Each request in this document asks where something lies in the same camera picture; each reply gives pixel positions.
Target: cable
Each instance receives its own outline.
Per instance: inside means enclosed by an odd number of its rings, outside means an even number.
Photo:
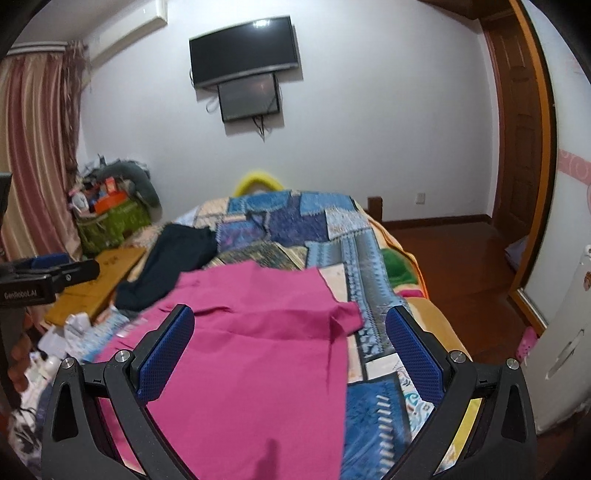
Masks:
[[[211,105],[213,105],[213,104],[215,104],[216,106],[215,106],[215,108],[213,108],[212,110],[210,110],[209,107]],[[219,97],[213,97],[205,105],[205,111],[207,113],[214,113],[217,110],[217,107],[219,107],[219,106],[220,106],[220,99],[219,99]]]
[[[260,125],[256,122],[257,118],[261,119]],[[263,115],[254,116],[254,117],[252,117],[252,121],[256,125],[256,127],[258,128],[258,134],[264,142],[265,141],[265,117]]]
[[[193,88],[195,90],[201,89],[201,90],[205,90],[206,92],[209,92],[209,93],[217,93],[217,87],[214,87],[214,88],[195,87],[195,80],[193,80],[193,69],[189,69],[189,79],[191,80],[191,85],[193,86]]]

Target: striped curtain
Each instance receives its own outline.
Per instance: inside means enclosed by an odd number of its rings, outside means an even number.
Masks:
[[[9,261],[80,256],[67,193],[76,179],[83,68],[79,43],[0,63],[0,171],[12,172],[0,240]]]

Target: door panel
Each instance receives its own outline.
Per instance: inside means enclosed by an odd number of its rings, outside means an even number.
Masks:
[[[538,87],[515,15],[484,22],[499,98],[501,157],[493,224],[513,242],[530,232],[541,169]]]

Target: green basket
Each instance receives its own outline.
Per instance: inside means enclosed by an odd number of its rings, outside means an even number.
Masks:
[[[91,219],[78,219],[76,225],[86,255],[116,248],[134,232],[150,225],[150,215],[140,202],[128,199]]]

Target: pink cloth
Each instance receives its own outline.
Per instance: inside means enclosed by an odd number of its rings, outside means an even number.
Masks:
[[[418,288],[408,288],[406,290],[398,290],[396,292],[397,295],[400,295],[401,297],[404,297],[405,299],[423,299],[425,298],[425,295],[423,294],[422,290],[419,290]]]
[[[177,303],[194,311],[195,331],[148,409],[191,471],[202,480],[337,480],[357,305],[337,302],[316,269],[245,262],[181,273],[147,322],[98,361],[135,347]],[[103,411],[122,457],[133,459],[108,401]]]

